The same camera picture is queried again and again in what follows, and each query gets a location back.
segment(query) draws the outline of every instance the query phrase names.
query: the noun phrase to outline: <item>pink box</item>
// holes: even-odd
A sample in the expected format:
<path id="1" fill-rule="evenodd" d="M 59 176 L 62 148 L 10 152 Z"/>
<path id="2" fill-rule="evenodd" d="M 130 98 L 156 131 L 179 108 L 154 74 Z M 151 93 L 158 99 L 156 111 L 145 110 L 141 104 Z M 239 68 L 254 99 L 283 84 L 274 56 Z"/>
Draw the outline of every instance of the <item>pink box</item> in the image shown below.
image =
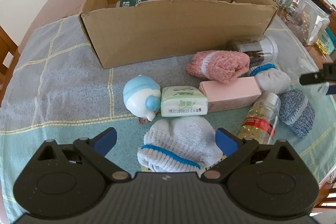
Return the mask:
<path id="1" fill-rule="evenodd" d="M 208 98 L 208 113 L 252 105 L 261 95 L 254 77 L 242 77 L 228 84 L 205 81 L 199 90 Z"/>

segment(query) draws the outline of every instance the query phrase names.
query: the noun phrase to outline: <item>bottle of yellow liquid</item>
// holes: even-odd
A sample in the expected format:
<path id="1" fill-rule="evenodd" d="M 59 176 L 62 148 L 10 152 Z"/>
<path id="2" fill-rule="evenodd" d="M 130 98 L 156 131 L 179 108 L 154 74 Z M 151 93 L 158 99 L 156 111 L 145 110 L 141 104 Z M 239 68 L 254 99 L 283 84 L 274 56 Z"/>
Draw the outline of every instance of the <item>bottle of yellow liquid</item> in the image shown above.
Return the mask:
<path id="1" fill-rule="evenodd" d="M 264 92 L 249 110 L 241 126 L 238 138 L 253 138 L 260 144 L 271 144 L 278 123 L 280 98 L 272 92 Z"/>

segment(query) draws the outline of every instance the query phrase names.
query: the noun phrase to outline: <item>red label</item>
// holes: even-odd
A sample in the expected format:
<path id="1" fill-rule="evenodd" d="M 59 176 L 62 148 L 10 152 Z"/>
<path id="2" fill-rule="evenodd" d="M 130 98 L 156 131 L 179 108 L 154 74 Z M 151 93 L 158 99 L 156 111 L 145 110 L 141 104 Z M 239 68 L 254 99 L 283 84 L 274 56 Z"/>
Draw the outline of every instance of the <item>red label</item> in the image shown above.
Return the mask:
<path id="1" fill-rule="evenodd" d="M 275 130 L 273 126 L 267 122 L 266 120 L 258 117 L 248 117 L 244 120 L 243 126 L 254 126 L 257 128 L 262 129 L 263 131 L 267 132 L 268 135 L 273 137 Z"/>

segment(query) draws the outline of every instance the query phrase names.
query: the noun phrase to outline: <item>pink towel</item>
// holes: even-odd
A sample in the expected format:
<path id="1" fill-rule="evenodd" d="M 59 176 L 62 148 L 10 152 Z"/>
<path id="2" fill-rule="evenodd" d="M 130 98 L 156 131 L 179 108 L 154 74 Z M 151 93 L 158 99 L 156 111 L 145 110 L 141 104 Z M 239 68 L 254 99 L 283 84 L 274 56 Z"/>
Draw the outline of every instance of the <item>pink towel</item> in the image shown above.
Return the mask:
<path id="1" fill-rule="evenodd" d="M 250 58 L 243 52 L 198 52 L 187 66 L 190 75 L 228 83 L 249 71 Z"/>

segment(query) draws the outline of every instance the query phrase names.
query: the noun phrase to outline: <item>cardboard box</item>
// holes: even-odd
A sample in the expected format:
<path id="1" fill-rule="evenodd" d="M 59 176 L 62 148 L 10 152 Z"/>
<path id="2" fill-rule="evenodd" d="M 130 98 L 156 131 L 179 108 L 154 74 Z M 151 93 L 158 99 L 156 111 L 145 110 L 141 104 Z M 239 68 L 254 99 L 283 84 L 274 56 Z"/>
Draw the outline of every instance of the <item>cardboard box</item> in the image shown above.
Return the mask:
<path id="1" fill-rule="evenodd" d="M 79 15 L 104 68 L 223 49 L 233 37 L 263 34 L 277 10 L 272 0 L 157 0 L 116 9 L 118 1 L 85 0 Z"/>
<path id="2" fill-rule="evenodd" d="M 261 95 L 254 77 L 242 77 L 228 84 L 205 81 L 199 90 L 208 98 L 208 113 L 252 105 Z"/>

